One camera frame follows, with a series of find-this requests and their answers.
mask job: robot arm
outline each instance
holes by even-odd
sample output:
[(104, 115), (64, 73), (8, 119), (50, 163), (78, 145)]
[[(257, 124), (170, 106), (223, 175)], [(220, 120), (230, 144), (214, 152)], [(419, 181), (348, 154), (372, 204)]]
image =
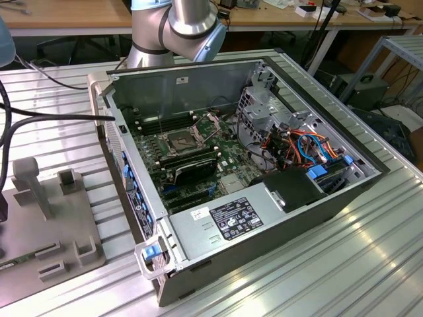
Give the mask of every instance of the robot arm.
[(192, 61), (212, 60), (226, 27), (209, 0), (133, 0), (128, 68), (173, 64), (177, 53)]

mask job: electronic equipment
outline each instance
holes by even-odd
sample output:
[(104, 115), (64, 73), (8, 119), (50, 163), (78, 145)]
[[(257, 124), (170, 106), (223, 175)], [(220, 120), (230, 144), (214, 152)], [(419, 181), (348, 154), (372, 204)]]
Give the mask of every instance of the electronic equipment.
[(401, 11), (401, 7), (399, 5), (384, 5), (383, 10), (385, 10), (385, 15), (387, 17), (396, 17)]
[[(331, 93), (339, 98), (353, 78), (354, 74), (335, 76), (329, 86)], [(366, 73), (354, 87), (351, 97), (345, 101), (345, 104), (362, 110), (374, 110), (376, 109), (374, 105), (383, 98), (388, 88), (386, 81), (372, 73)]]
[(226, 9), (233, 9), (237, 5), (237, 0), (220, 0), (220, 6)]
[(260, 0), (237, 0), (237, 7), (246, 9), (257, 9)]
[(89, 86), (93, 111), (97, 91), (116, 118), (98, 135), (159, 306), (331, 219), (389, 171), (267, 57), (94, 73)]

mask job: black component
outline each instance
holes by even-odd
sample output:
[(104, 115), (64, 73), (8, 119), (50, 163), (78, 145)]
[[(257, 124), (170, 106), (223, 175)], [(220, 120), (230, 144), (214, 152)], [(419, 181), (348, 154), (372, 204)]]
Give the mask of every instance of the black component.
[(122, 133), (127, 133), (127, 132), (128, 132), (128, 130), (126, 129), (126, 126), (124, 126), (124, 125), (119, 125), (119, 130), (120, 130)]
[(383, 10), (385, 10), (385, 15), (387, 17), (395, 17), (401, 11), (401, 7), (399, 5), (384, 5)]
[(217, 17), (222, 18), (223, 20), (229, 20), (230, 14), (231, 14), (231, 11), (220, 9), (219, 12), (217, 12)]
[(141, 122), (143, 135), (155, 135), (161, 132), (183, 129), (192, 125), (192, 117), (189, 114), (162, 118), (160, 120)]
[(249, 186), (263, 182), (269, 191), (279, 194), (285, 202), (284, 211), (289, 213), (327, 196), (317, 189), (306, 173), (302, 167), (291, 167), (282, 172), (276, 170), (256, 177)]
[(237, 0), (220, 0), (220, 6), (226, 9), (233, 9), (235, 5), (237, 5)]
[(217, 155), (216, 151), (214, 151), (213, 148), (210, 147), (207, 149), (199, 149), (197, 151), (192, 151), (190, 153), (178, 155), (177, 157), (164, 158), (163, 160), (160, 160), (159, 162), (162, 168), (172, 168), (178, 165), (192, 162), (193, 160), (206, 159), (209, 156), (212, 157), (215, 155)]
[(175, 207), (179, 207), (182, 205), (186, 205), (187, 203), (194, 203), (195, 201), (199, 200), (200, 198), (209, 196), (209, 191), (208, 190), (203, 190), (202, 192), (198, 192), (195, 194), (192, 194), (188, 197), (184, 197), (175, 201), (172, 201), (170, 203), (168, 203), (168, 208), (175, 208)]
[(410, 146), (410, 130), (401, 121), (360, 109), (352, 111), (407, 160), (416, 162), (416, 155)]
[(322, 191), (327, 194), (331, 194), (331, 192), (335, 189), (339, 189), (340, 183), (343, 186), (346, 185), (345, 179), (342, 177), (343, 173), (347, 171), (349, 165), (345, 162), (343, 158), (339, 158), (338, 160), (326, 163), (325, 169), (327, 173), (315, 178), (316, 183), (320, 186)]
[(7, 211), (8, 203), (5, 199), (3, 194), (0, 194), (0, 223), (4, 223), (7, 220), (7, 215), (9, 214)]
[(196, 183), (204, 178), (214, 175), (216, 169), (216, 158), (209, 158), (207, 160), (202, 160), (201, 162), (180, 167), (174, 172), (174, 184), (176, 186), (182, 186)]

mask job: wooden desk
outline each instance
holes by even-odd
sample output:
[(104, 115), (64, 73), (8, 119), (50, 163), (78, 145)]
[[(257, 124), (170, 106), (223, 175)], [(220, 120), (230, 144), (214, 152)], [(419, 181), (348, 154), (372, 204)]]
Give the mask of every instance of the wooden desk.
[(31, 15), (0, 9), (0, 16), (13, 36), (132, 33), (131, 14), (122, 0), (23, 1)]
[[(24, 0), (32, 15), (0, 9), (0, 15), (13, 36), (64, 36), (97, 34), (130, 34), (132, 18), (122, 0)], [(340, 30), (407, 29), (412, 34), (421, 24), (417, 20), (372, 22), (347, 6), (328, 25), (329, 31), (313, 60), (309, 73), (314, 75), (323, 57)], [(302, 18), (294, 8), (283, 10), (261, 2), (257, 10), (234, 8), (229, 30), (235, 31), (295, 31), (312, 30), (316, 20)]]

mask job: power supply label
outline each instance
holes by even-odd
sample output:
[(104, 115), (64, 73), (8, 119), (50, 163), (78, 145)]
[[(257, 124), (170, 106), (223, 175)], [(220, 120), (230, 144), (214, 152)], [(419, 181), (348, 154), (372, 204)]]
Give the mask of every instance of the power supply label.
[(212, 209), (210, 215), (225, 240), (232, 240), (263, 225), (246, 197)]

